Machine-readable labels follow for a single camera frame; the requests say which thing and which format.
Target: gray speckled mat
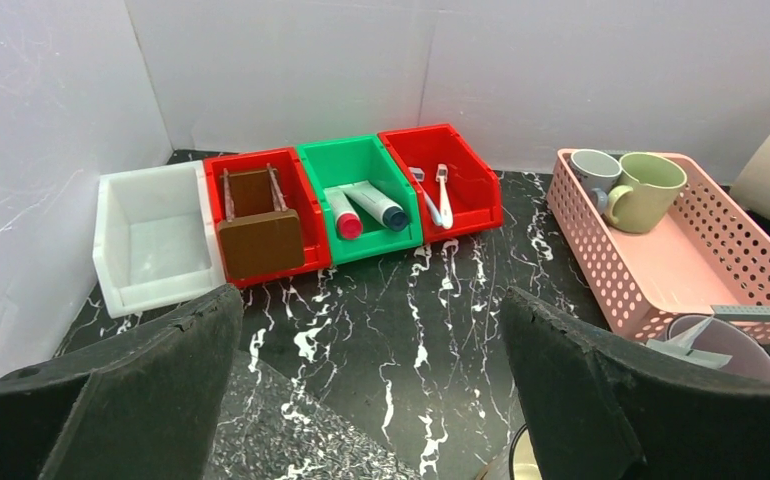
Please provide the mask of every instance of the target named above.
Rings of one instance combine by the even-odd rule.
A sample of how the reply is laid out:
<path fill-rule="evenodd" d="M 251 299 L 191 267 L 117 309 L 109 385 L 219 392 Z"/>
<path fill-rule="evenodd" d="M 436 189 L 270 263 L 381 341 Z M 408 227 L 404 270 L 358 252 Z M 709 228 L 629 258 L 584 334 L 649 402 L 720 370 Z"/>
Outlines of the gray speckled mat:
<path fill-rule="evenodd" d="M 303 387 L 238 352 L 203 478 L 421 478 Z"/>

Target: tube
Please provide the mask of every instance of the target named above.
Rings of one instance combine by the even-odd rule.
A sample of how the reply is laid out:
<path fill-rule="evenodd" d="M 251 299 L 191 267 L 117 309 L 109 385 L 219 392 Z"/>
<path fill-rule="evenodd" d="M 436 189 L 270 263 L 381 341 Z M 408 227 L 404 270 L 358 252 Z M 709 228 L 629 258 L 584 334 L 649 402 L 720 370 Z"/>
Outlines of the tube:
<path fill-rule="evenodd" d="M 327 188 L 326 201 L 332 209 L 332 215 L 335 217 L 335 228 L 338 233 L 347 240 L 355 240 L 361 235 L 364 227 L 358 217 L 355 209 L 350 205 L 347 196 L 338 187 Z"/>
<path fill-rule="evenodd" d="M 409 217 L 397 202 L 388 198 L 370 182 L 358 182 L 341 187 L 348 197 L 359 204 L 382 226 L 395 232 L 402 231 L 409 224 Z"/>

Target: dark blue cap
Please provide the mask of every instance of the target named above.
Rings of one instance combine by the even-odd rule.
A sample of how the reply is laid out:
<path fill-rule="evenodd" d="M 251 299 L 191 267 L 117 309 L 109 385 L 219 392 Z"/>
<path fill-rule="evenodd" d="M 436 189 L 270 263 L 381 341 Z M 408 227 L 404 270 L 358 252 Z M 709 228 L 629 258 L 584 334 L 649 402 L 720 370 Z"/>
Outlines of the dark blue cap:
<path fill-rule="evenodd" d="M 399 207 L 388 207 L 382 213 L 382 223 L 391 230 L 399 232 L 409 224 L 409 217 Z"/>

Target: green mug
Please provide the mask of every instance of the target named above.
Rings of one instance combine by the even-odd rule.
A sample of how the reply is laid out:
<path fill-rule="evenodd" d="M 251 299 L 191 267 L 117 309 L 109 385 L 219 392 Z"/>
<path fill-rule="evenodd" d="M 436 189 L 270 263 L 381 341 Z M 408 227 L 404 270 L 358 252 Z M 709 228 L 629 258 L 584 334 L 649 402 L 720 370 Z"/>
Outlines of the green mug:
<path fill-rule="evenodd" d="M 685 187 L 685 170 L 652 153 L 627 153 L 621 173 L 609 192 L 606 223 L 627 233 L 647 233 L 662 220 Z"/>

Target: storage bin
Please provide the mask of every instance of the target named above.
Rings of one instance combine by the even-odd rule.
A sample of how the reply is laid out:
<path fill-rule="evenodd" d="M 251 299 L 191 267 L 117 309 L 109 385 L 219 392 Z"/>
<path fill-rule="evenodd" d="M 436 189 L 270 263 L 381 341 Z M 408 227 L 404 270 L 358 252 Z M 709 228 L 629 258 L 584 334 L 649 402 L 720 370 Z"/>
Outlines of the storage bin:
<path fill-rule="evenodd" d="M 325 268 L 332 262 L 323 210 L 314 194 L 308 175 L 306 175 L 305 169 L 293 148 L 244 155 L 226 155 L 204 161 L 214 228 L 219 227 L 226 214 L 223 196 L 223 170 L 226 169 L 232 174 L 266 168 L 268 164 L 277 171 L 278 181 L 285 195 L 288 208 L 296 210 L 299 216 L 305 263 L 293 269 L 250 278 L 233 278 L 229 276 L 227 270 L 226 279 L 238 288 Z"/>
<path fill-rule="evenodd" d="M 223 285 L 202 162 L 103 175 L 93 261 L 112 318 Z"/>
<path fill-rule="evenodd" d="M 688 184 L 651 232 L 609 228 L 558 153 L 547 202 L 613 332 L 658 337 L 675 318 L 716 314 L 770 343 L 770 237 L 692 159 Z"/>
<path fill-rule="evenodd" d="M 383 132 L 379 138 L 415 190 L 424 242 L 437 242 L 503 225 L 497 175 L 452 125 Z M 449 230 L 432 222 L 432 215 L 423 198 L 423 191 L 426 190 L 435 206 L 440 208 L 440 189 L 435 180 L 439 163 L 448 167 L 447 194 L 453 210 L 453 227 Z M 414 179 L 409 167 L 423 169 L 426 175 L 422 184 Z"/>
<path fill-rule="evenodd" d="M 415 191 L 376 135 L 299 145 L 297 153 L 323 209 L 334 264 L 412 248 L 423 243 L 423 228 Z M 403 208 L 409 221 L 405 229 L 400 232 L 391 231 L 364 209 L 354 205 L 364 233 L 354 240 L 346 240 L 338 234 L 324 189 L 365 180 Z"/>

